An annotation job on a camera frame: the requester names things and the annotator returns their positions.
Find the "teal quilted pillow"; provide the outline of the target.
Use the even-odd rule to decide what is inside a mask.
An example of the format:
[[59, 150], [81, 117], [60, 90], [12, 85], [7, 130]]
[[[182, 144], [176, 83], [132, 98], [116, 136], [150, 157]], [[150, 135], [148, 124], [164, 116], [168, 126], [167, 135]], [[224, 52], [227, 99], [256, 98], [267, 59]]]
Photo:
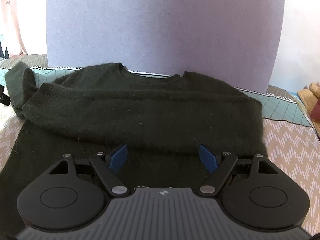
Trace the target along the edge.
[[[36, 85], [53, 82], [55, 79], [76, 72], [76, 67], [48, 67], [47, 55], [24, 55], [13, 59], [1, 58], [1, 85], [5, 84], [5, 73], [19, 62], [24, 62], [33, 71]], [[241, 89], [243, 93], [261, 102], [263, 118], [277, 121], [287, 121], [293, 124], [312, 127], [308, 115], [304, 113], [298, 103], [292, 98], [274, 94], [264, 94], [251, 90]]]

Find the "pink curtain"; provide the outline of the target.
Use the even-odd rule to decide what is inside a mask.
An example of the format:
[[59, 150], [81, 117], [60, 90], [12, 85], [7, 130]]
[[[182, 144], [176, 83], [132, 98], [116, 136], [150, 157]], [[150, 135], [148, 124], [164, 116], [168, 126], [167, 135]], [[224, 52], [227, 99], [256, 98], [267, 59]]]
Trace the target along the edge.
[[15, 0], [1, 0], [1, 44], [8, 58], [27, 55], [17, 17]]

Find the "dark green knit sweater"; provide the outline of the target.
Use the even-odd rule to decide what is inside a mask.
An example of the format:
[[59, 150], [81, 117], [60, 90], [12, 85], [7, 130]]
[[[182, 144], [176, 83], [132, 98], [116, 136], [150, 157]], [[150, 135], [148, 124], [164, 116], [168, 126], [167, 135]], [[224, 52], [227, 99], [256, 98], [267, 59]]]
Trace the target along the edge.
[[119, 178], [131, 188], [196, 187], [208, 175], [202, 144], [217, 153], [267, 155], [261, 103], [199, 73], [145, 77], [111, 63], [38, 86], [20, 62], [5, 83], [24, 124], [1, 172], [2, 233], [23, 229], [18, 195], [67, 153], [85, 159], [126, 144]]

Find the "tan knit garment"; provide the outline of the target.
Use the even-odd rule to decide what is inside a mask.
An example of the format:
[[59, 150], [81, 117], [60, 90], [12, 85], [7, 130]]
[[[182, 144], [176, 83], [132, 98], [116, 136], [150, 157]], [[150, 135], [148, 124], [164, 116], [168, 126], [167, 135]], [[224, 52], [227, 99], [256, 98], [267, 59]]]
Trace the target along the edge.
[[310, 83], [308, 87], [301, 89], [297, 92], [300, 100], [302, 101], [309, 118], [316, 130], [319, 137], [319, 97], [320, 86], [318, 83]]

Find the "beige zigzag bed sheet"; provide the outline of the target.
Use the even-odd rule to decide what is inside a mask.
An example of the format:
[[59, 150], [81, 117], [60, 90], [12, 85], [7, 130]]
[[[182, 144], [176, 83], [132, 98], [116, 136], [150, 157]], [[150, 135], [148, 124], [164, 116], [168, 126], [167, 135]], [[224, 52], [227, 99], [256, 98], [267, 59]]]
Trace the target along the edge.
[[[1, 105], [1, 170], [23, 125], [10, 106]], [[305, 190], [310, 209], [303, 228], [319, 233], [319, 139], [313, 128], [265, 118], [264, 143], [269, 159]]]

